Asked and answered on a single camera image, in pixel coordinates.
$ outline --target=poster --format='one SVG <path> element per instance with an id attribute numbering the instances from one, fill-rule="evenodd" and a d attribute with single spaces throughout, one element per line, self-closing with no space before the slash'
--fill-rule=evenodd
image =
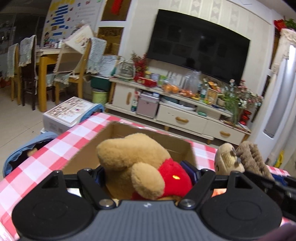
<path id="1" fill-rule="evenodd" d="M 51 40 L 69 37 L 82 20 L 94 32 L 103 0 L 52 0 L 41 39 L 41 47 Z"/>

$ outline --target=drawer handle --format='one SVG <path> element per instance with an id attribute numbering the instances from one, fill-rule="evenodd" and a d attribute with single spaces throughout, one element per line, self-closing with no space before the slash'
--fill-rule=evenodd
<path id="1" fill-rule="evenodd" d="M 183 118 L 181 118 L 181 117 L 176 117 L 176 120 L 177 121 L 180 121 L 180 122 L 184 122 L 184 123 L 188 123 L 189 122 L 189 120 L 187 120 L 187 119 L 183 119 Z"/>
<path id="2" fill-rule="evenodd" d="M 226 136 L 226 137 L 229 137 L 230 136 L 230 133 L 227 133 L 227 132 L 224 132 L 224 131 L 220 131 L 220 134 L 222 136 Z"/>
<path id="3" fill-rule="evenodd" d="M 129 105 L 131 101 L 131 92 L 128 93 L 128 95 L 126 96 L 126 104 Z"/>

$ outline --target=tv stand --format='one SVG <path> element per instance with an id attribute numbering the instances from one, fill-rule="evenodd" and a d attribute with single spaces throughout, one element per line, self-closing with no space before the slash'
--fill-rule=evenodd
<path id="1" fill-rule="evenodd" d="M 235 129 L 219 120 L 221 115 L 226 117 L 232 116 L 232 114 L 227 110 L 216 109 L 203 103 L 202 101 L 195 101 L 177 94 L 167 93 L 158 87 L 149 88 L 136 82 L 127 82 L 117 78 L 110 78 L 109 81 L 112 82 L 112 85 L 109 102 L 105 105 L 106 112 L 108 112 L 109 109 L 115 110 L 124 114 L 136 116 L 141 119 L 161 124 L 164 126 L 165 131 L 168 131 L 169 128 L 174 128 L 199 137 L 203 137 L 207 139 L 208 145 L 215 138 L 239 145 L 250 135 L 250 133 L 246 131 Z M 138 115 L 136 112 L 131 111 L 133 96 L 136 88 L 144 91 L 155 92 L 163 96 L 168 96 L 196 105 L 198 109 L 201 109 L 204 112 L 208 111 L 212 116 L 215 116 L 215 118 L 210 116 L 200 116 L 195 111 L 174 108 L 173 106 L 170 106 L 164 102 L 160 102 L 155 118 Z"/>

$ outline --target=black tv screen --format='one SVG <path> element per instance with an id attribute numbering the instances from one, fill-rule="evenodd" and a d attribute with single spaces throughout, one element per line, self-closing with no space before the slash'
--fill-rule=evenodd
<path id="1" fill-rule="evenodd" d="M 159 9 L 147 58 L 239 84 L 249 44 L 249 39 L 220 25 Z"/>

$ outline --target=open cardboard box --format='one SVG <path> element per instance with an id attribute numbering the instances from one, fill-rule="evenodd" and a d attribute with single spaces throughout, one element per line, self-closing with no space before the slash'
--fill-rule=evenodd
<path id="1" fill-rule="evenodd" d="M 119 122 L 110 122 L 68 162 L 67 166 L 63 168 L 63 173 L 74 174 L 83 168 L 97 168 L 99 166 L 99 159 L 96 153 L 98 144 L 107 139 L 122 138 L 134 133 L 144 133 L 157 141 L 168 150 L 174 161 L 180 163 L 186 160 L 196 166 L 195 155 L 189 142 L 155 131 L 133 127 Z"/>

